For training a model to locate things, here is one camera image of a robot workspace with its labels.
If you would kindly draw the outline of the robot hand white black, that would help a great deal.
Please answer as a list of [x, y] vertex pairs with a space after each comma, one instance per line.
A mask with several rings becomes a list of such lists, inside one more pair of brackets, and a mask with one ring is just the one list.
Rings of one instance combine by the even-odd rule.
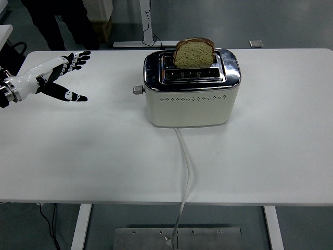
[[55, 81], [74, 70], [80, 70], [90, 59], [90, 51], [74, 52], [67, 56], [58, 56], [45, 61], [25, 74], [17, 77], [9, 77], [20, 98], [25, 99], [29, 94], [43, 93], [55, 99], [65, 102], [86, 102], [86, 96], [79, 95]]

